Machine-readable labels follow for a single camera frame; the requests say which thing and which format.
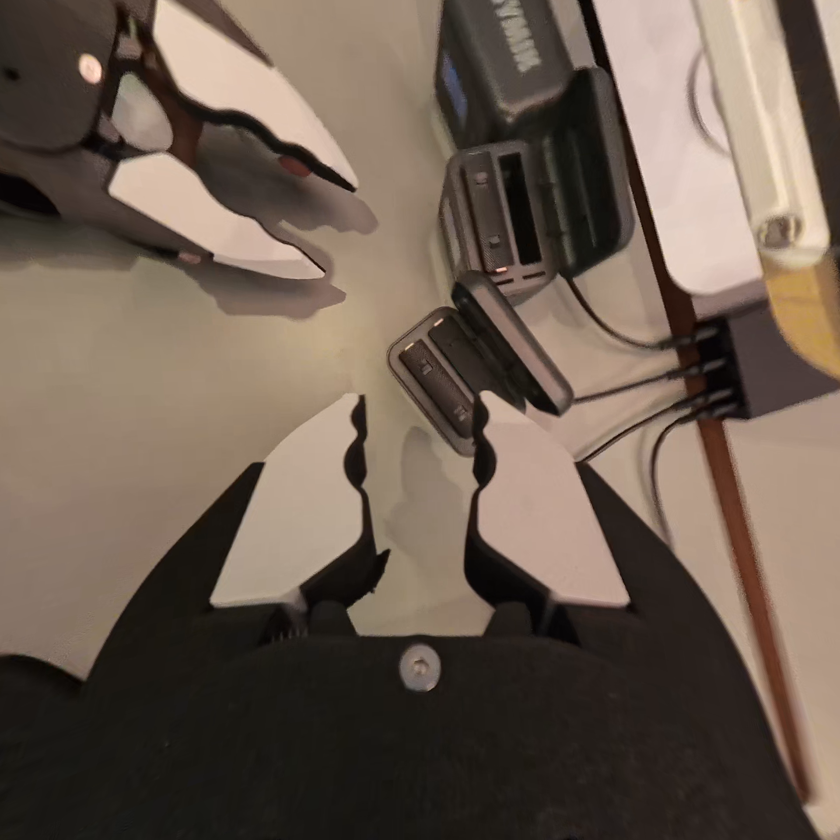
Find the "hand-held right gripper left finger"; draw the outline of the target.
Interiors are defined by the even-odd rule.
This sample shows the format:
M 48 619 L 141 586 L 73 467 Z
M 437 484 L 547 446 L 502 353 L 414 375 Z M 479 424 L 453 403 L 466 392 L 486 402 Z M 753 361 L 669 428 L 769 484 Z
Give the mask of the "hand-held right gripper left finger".
M 389 553 L 376 548 L 366 403 L 346 393 L 266 457 L 210 595 L 213 608 L 274 606 L 306 621 L 321 602 L 373 593 Z

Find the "grey battery charging case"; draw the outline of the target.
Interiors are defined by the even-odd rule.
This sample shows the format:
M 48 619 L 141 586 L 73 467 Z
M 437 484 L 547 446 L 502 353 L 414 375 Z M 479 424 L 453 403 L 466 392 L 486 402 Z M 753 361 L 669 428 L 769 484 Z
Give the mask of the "grey battery charging case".
M 496 177 L 513 261 L 483 269 L 464 166 L 486 163 Z M 512 306 L 556 279 L 576 280 L 622 251 L 634 234 L 634 202 L 607 72 L 582 67 L 541 130 L 521 140 L 457 150 L 448 160 L 437 211 L 449 285 L 474 270 Z
M 571 385 L 488 276 L 474 270 L 461 275 L 451 290 L 451 300 L 451 306 L 433 310 L 395 341 L 388 350 L 387 363 L 417 409 L 458 455 L 471 457 L 475 453 L 473 430 L 471 438 L 459 437 L 399 360 L 406 346 L 424 340 L 472 398 L 474 423 L 474 403 L 480 394 L 472 395 L 428 336 L 436 321 L 444 317 L 455 318 L 484 357 L 495 381 L 493 390 L 486 392 L 493 392 L 522 413 L 532 406 L 560 417 L 570 409 L 574 400 Z

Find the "rounded wooden board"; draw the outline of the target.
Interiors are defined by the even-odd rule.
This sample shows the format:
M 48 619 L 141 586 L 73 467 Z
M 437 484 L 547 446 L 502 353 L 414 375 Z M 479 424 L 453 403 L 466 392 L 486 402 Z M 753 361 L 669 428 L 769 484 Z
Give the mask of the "rounded wooden board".
M 839 275 L 834 255 L 813 266 L 785 268 L 761 255 L 763 282 L 773 320 L 803 361 L 839 380 Z

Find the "white rounded panel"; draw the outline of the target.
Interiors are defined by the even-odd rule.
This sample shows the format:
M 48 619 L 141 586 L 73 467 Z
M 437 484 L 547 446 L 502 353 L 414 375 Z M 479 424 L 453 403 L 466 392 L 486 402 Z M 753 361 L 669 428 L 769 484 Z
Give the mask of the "white rounded panel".
M 691 2 L 593 7 L 670 278 L 693 298 L 764 298 Z

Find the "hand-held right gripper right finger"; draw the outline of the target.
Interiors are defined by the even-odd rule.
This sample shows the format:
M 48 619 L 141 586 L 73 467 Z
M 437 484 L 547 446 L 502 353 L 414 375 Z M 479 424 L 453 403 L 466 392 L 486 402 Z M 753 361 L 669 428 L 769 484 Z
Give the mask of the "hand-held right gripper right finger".
M 560 607 L 619 611 L 631 598 L 568 450 L 493 392 L 474 411 L 475 454 L 464 570 L 491 606 L 519 602 L 533 621 Z

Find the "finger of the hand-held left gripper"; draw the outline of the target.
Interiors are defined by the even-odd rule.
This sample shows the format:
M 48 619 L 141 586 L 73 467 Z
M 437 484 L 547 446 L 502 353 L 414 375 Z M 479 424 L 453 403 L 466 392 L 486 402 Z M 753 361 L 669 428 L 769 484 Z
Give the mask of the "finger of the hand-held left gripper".
M 358 189 L 318 115 L 222 2 L 132 1 L 128 14 L 181 108 L 206 123 L 246 129 L 323 180 Z
M 326 274 L 299 247 L 221 204 L 194 170 L 167 152 L 119 163 L 108 194 L 205 250 L 220 265 L 288 280 L 318 280 Z

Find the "dark grey power adapter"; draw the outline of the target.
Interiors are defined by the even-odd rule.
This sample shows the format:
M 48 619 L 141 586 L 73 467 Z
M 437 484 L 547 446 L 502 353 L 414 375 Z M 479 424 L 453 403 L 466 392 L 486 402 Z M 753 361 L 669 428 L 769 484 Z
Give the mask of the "dark grey power adapter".
M 434 91 L 457 150 L 537 133 L 574 76 L 547 1 L 444 1 Z

